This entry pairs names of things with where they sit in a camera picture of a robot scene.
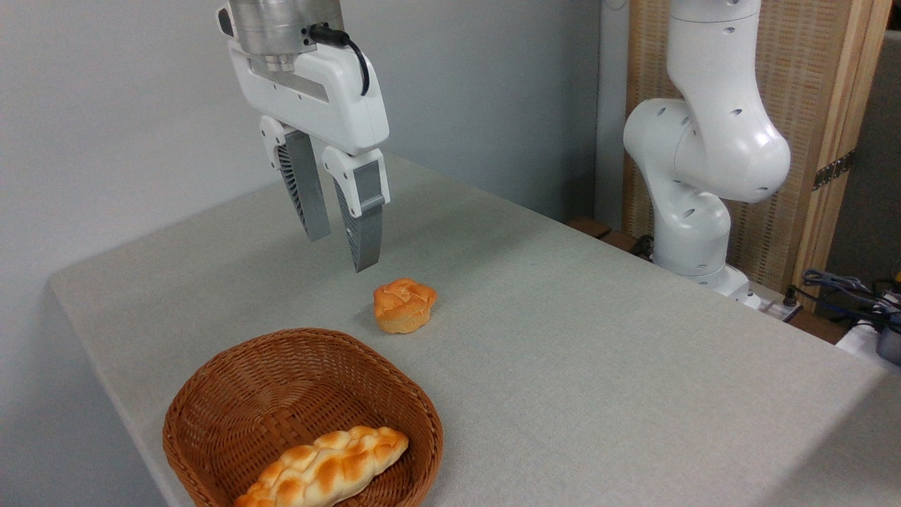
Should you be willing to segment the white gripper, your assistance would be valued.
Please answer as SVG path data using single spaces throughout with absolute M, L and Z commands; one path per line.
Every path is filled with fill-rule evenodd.
M 370 86 L 363 95 L 361 67 L 350 49 L 320 44 L 296 58 L 293 72 L 274 72 L 234 39 L 228 46 L 244 96 L 264 113 L 260 133 L 268 160 L 309 240 L 331 233 L 311 135 L 332 145 L 325 147 L 324 165 L 334 178 L 356 272 L 379 262 L 390 193 L 383 153 L 374 148 L 389 137 L 389 122 L 374 68 L 367 67 Z

